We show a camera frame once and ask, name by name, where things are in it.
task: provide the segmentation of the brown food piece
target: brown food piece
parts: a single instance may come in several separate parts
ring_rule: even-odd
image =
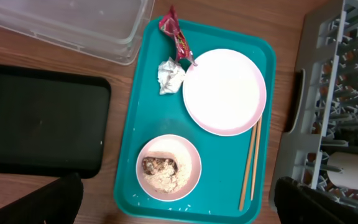
[[[172,175],[178,172],[178,166],[173,159],[145,157],[142,161],[142,165],[143,171],[147,175],[154,175],[158,171],[166,169],[167,166],[172,166],[175,170]]]

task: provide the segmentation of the pink bowl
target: pink bowl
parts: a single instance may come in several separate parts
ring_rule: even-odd
[[[246,132],[266,104],[266,86],[256,64],[242,53],[215,49],[196,58],[183,82],[183,99],[193,120],[220,136]]]
[[[187,149],[187,151],[189,152],[191,157],[191,174],[187,184],[183,186],[179,191],[172,194],[164,194],[158,192],[144,179],[144,175],[143,175],[144,173],[142,167],[143,158],[147,156],[147,153],[149,152],[153,144],[163,139],[173,139],[182,143],[184,147]],[[200,155],[198,154],[197,149],[194,147],[194,145],[191,142],[189,142],[189,140],[174,134],[166,134],[163,136],[159,136],[150,140],[140,151],[140,154],[137,157],[137,161],[136,161],[136,177],[142,189],[152,198],[164,202],[172,202],[175,200],[179,200],[190,194],[190,192],[196,187],[201,177],[201,158]]]

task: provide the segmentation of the snack wrapper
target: snack wrapper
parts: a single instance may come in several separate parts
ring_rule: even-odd
[[[158,82],[160,83],[160,94],[176,93],[181,83],[185,80],[186,72],[175,62],[169,58],[167,62],[162,62],[158,66]]]
[[[179,62],[180,59],[185,58],[193,65],[197,66],[193,59],[193,53],[191,52],[185,36],[180,29],[178,16],[173,6],[171,6],[168,14],[162,18],[158,26],[164,34],[167,34],[175,41],[177,48],[177,57],[175,61]]]

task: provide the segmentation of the white cylinder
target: white cylinder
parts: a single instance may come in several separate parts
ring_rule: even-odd
[[[327,171],[335,186],[358,190],[358,155],[335,152],[329,157],[328,165],[343,169],[342,173]]]

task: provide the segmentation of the wooden table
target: wooden table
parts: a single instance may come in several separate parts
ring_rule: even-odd
[[[155,0],[153,18],[174,4],[180,18],[261,37],[277,56],[263,205],[255,223],[280,223],[268,205],[280,136],[287,120],[294,66],[304,15],[326,0]],[[106,78],[112,87],[100,173],[83,180],[85,194],[76,223],[168,223],[123,214],[113,198],[122,131],[136,62],[121,66],[50,45],[0,28],[0,63]],[[55,180],[53,177],[0,174],[0,208]]]

